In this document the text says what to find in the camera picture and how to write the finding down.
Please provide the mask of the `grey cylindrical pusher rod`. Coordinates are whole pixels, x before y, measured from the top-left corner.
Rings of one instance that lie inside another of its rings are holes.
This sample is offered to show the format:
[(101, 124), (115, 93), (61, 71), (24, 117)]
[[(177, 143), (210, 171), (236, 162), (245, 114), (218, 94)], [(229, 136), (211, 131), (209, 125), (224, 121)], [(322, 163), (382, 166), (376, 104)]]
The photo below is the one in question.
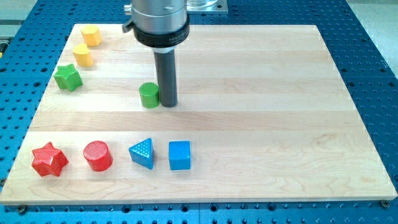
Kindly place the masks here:
[(174, 49), (154, 49), (159, 100), (164, 107), (177, 105), (177, 78)]

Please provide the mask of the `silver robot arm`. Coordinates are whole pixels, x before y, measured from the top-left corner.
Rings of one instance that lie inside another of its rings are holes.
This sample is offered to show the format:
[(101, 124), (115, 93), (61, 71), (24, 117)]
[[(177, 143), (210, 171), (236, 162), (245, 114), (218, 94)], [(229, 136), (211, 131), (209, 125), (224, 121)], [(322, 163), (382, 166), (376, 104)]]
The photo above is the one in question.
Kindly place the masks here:
[(124, 33), (133, 31), (138, 42), (154, 52), (155, 70), (162, 106), (177, 105), (177, 75), (174, 49), (189, 35), (190, 21), (186, 0), (131, 0), (125, 5), (130, 19), (122, 25)]

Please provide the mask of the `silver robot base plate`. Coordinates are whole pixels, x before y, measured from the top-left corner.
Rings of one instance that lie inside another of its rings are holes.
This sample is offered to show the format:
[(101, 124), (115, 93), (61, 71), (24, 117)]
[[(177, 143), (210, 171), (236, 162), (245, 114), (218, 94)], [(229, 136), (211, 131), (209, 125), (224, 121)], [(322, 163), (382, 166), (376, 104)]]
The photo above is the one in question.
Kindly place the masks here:
[(227, 14), (227, 0), (188, 0), (189, 14)]

